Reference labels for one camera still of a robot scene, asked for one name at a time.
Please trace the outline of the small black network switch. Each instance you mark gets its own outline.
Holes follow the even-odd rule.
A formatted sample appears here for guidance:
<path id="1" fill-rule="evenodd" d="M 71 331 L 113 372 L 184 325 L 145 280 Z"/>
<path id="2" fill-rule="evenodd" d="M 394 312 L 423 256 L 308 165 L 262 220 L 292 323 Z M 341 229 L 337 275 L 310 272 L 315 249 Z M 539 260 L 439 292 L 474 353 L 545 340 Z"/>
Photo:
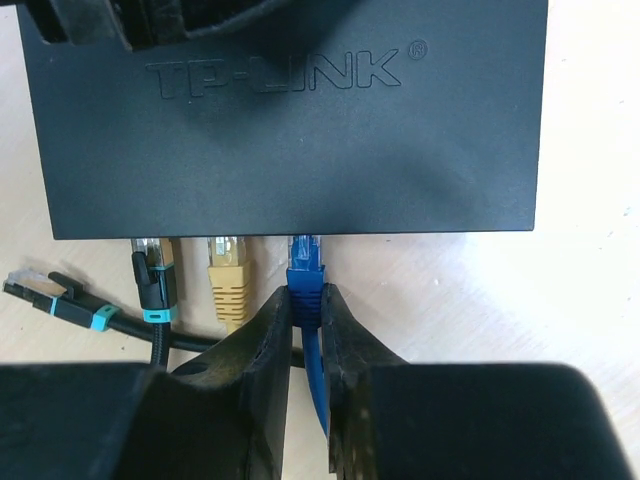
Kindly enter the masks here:
<path id="1" fill-rule="evenodd" d="M 544 1 L 294 1 L 48 45 L 17 9 L 53 235 L 529 231 Z"/>

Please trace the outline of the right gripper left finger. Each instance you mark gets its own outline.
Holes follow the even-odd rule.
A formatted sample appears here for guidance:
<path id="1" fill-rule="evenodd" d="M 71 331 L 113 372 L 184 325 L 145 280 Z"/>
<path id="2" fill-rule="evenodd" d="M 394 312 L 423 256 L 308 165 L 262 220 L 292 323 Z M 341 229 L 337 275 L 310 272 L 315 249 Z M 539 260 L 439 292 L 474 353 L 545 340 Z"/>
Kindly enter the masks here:
<path id="1" fill-rule="evenodd" d="M 41 41 L 88 46 L 117 40 L 130 52 L 187 42 L 315 46 L 356 1 L 21 1 Z"/>

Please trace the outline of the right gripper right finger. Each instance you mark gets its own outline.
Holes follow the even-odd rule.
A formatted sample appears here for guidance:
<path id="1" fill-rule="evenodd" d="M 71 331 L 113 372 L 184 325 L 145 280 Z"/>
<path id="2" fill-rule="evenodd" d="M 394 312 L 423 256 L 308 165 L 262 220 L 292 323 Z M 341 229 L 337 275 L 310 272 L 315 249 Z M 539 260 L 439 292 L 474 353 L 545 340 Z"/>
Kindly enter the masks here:
<path id="1" fill-rule="evenodd" d="M 355 319 L 336 285 L 324 285 L 314 300 L 321 352 L 308 392 L 303 373 L 311 362 L 293 350 L 298 302 L 284 287 L 246 325 L 173 372 L 215 396 L 205 431 L 218 438 L 213 451 L 224 458 L 243 443 L 245 478 L 280 478 L 285 456 L 319 445 L 323 431 L 329 470 L 341 473 L 339 450 L 349 441 L 347 418 L 358 381 L 374 366 L 404 362 Z"/>

